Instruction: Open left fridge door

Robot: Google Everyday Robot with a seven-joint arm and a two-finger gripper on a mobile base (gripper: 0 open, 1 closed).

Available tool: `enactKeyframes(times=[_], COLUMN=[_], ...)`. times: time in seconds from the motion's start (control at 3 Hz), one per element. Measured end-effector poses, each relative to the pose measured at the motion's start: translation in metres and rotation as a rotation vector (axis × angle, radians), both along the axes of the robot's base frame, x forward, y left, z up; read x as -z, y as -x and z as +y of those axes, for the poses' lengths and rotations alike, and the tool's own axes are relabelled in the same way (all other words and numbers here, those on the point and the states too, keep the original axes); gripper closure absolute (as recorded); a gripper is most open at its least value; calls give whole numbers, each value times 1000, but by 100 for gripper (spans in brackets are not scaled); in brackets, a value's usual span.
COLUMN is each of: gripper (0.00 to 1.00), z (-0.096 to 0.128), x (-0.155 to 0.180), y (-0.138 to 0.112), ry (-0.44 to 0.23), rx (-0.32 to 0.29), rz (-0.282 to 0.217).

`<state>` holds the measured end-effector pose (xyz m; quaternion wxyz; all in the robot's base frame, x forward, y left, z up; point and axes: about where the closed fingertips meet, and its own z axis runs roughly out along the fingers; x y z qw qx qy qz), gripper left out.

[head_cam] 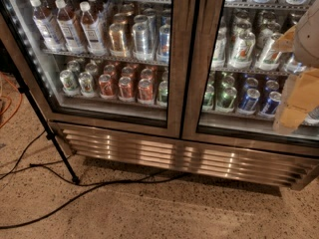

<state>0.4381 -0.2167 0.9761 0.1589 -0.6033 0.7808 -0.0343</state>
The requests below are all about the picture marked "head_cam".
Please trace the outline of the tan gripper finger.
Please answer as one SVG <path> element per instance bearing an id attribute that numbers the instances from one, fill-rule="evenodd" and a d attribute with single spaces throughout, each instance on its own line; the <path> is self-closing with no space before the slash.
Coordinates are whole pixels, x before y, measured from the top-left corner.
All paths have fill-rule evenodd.
<path id="1" fill-rule="evenodd" d="M 319 106 L 319 69 L 310 68 L 300 75 L 290 75 L 284 85 L 273 129 L 289 134 Z"/>
<path id="2" fill-rule="evenodd" d="M 275 41 L 272 48 L 275 51 L 289 53 L 293 51 L 296 27 L 289 28 L 279 39 Z"/>

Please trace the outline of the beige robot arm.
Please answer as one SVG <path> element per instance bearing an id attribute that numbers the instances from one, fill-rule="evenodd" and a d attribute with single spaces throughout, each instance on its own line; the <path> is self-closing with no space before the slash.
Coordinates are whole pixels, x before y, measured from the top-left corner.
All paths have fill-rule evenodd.
<path id="1" fill-rule="evenodd" d="M 273 129 L 289 134 L 299 128 L 307 115 L 319 106 L 319 0 L 272 48 L 283 53 L 292 52 L 297 62 L 308 67 L 299 76 L 288 77 L 275 114 Z"/>

